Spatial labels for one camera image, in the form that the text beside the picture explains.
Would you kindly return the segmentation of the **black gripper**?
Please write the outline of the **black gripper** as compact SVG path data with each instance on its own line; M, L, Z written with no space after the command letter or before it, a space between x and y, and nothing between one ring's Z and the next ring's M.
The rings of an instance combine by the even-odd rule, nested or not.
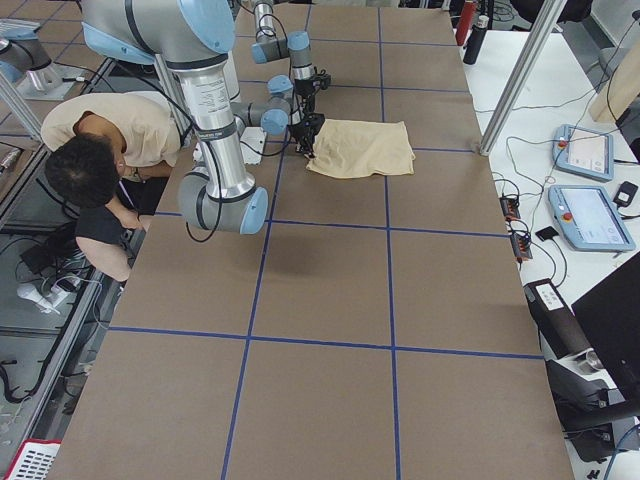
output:
M294 81L294 90L303 115L315 112L316 94L320 90L327 90L330 85L331 75L327 72L314 73L308 79Z
M289 126L290 135L296 143L296 149L302 150L307 159L313 159L314 141L325 122L325 115L321 113L308 113L296 123Z

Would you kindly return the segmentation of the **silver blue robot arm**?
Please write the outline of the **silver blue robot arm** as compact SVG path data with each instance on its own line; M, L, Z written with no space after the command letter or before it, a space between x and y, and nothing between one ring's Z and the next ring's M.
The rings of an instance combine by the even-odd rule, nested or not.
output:
M302 112L315 112L315 96L331 84L331 75L318 70L311 55L308 33L304 30L285 32L274 14L276 1L250 1L254 15L255 42L251 47L256 64L288 58L294 79L294 91L301 100Z
M227 68L236 39L225 1L86 1L85 42L113 59L150 64L161 56L177 76L198 140L201 158L180 183L185 221L210 231L255 234L269 206L267 191L247 172L241 132L258 125L270 135L289 134L298 152L312 157L324 116L315 110L318 91L331 84L311 57L307 32L276 33L274 4L254 1L252 57L258 64L288 59L291 75L268 83L264 104L232 101Z

